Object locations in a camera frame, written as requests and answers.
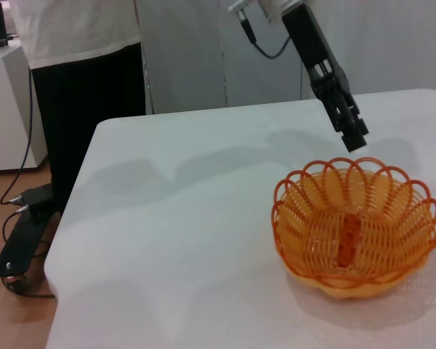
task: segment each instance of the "black base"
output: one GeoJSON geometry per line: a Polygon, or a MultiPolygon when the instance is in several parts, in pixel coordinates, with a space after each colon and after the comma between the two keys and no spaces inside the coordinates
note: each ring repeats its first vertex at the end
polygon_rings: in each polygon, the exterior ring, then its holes
{"type": "Polygon", "coordinates": [[[0,278],[21,276],[28,271],[53,213],[50,210],[33,217],[27,211],[20,215],[0,253],[0,278]]]}

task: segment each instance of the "white tablecloth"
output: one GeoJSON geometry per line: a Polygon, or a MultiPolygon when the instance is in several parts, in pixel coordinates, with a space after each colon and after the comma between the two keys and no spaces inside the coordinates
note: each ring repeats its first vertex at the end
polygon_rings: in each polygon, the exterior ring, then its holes
{"type": "MultiPolygon", "coordinates": [[[[436,198],[436,92],[357,96],[375,156],[436,198]]],[[[47,347],[436,348],[436,250],[372,300],[293,281],[273,243],[273,189],[347,152],[316,100],[99,125],[47,258],[47,347]]]]}

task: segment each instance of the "woven basket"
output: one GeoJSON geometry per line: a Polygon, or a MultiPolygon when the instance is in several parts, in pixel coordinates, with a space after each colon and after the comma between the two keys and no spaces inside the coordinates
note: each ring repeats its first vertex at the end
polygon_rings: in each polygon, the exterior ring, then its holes
{"type": "Polygon", "coordinates": [[[289,272],[333,297],[384,292],[436,247],[428,187],[373,158],[311,162],[278,183],[274,203],[275,245],[289,272]],[[310,174],[315,167],[323,169],[310,174]]]}

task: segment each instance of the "white wall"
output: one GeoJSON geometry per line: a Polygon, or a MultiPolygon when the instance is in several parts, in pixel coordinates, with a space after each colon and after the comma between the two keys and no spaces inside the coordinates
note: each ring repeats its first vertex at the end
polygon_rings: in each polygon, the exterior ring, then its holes
{"type": "MultiPolygon", "coordinates": [[[[277,60],[263,57],[247,39],[236,15],[227,8],[235,0],[221,0],[221,31],[225,58],[227,105],[252,105],[299,100],[301,60],[289,43],[277,60]]],[[[274,55],[288,32],[282,23],[270,25],[258,4],[246,10],[258,45],[274,55]]]]}
{"type": "MultiPolygon", "coordinates": [[[[436,0],[311,4],[355,94],[436,89],[436,0]]],[[[303,97],[310,97],[304,76],[303,97]]]]}
{"type": "Polygon", "coordinates": [[[225,107],[217,0],[137,0],[155,113],[225,107]]]}
{"type": "MultiPolygon", "coordinates": [[[[300,59],[293,44],[267,60],[249,43],[233,0],[137,0],[155,113],[300,99],[300,59]]],[[[248,10],[259,44],[277,52],[283,25],[248,10]]]]}

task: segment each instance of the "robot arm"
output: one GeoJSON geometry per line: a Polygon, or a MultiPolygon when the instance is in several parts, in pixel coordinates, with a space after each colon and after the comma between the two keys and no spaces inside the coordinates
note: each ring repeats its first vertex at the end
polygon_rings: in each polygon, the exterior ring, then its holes
{"type": "MultiPolygon", "coordinates": [[[[229,10],[236,12],[249,40],[257,39],[244,9],[254,0],[240,0],[229,10]]],[[[323,103],[336,132],[349,152],[366,145],[368,134],[365,122],[350,93],[349,82],[336,61],[312,10],[301,0],[259,0],[270,22],[282,19],[310,77],[315,96],[323,103]]]]}

